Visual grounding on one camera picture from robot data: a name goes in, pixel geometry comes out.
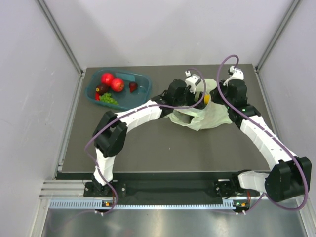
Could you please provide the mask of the green plastic bag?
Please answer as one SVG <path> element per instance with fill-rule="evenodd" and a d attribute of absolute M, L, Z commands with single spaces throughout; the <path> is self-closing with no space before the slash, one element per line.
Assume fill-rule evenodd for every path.
<path fill-rule="evenodd" d="M 171 122 L 199 131 L 202 129 L 216 128 L 222 124 L 233 123 L 228 115 L 227 108 L 224 105 L 215 104 L 210 101 L 202 110 L 190 108 L 174 110 L 167 115 Z"/>

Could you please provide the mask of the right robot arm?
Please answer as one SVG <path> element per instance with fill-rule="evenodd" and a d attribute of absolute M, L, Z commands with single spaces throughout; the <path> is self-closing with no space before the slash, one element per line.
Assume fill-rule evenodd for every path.
<path fill-rule="evenodd" d="M 229 119 L 244 133 L 265 158 L 270 172 L 241 171 L 230 183 L 235 195 L 248 189 L 267 194 L 274 202 L 300 195 L 308 196 L 312 164 L 307 157 L 290 151 L 266 125 L 259 111 L 247 101 L 245 82 L 220 81 L 211 91 L 211 100 L 227 108 Z"/>

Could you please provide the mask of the yellow lemon fruit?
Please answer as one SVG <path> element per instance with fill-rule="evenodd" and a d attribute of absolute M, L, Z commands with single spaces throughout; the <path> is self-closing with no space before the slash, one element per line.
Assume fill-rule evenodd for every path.
<path fill-rule="evenodd" d="M 204 103 L 207 105 L 208 103 L 209 103 L 209 101 L 210 101 L 210 94 L 206 94 L 205 96 L 204 96 L 204 99 L 203 99 L 203 101 L 204 101 Z"/>

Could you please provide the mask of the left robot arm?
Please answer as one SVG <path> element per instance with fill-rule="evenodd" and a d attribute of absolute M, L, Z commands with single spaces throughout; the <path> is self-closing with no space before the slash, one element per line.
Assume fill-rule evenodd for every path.
<path fill-rule="evenodd" d="M 125 112 L 106 112 L 93 133 L 96 167 L 93 173 L 95 190 L 102 196 L 112 190 L 115 157 L 124 147 L 127 133 L 174 110 L 205 107 L 206 82 L 197 75 L 184 81 L 175 79 L 167 90 L 138 107 Z"/>

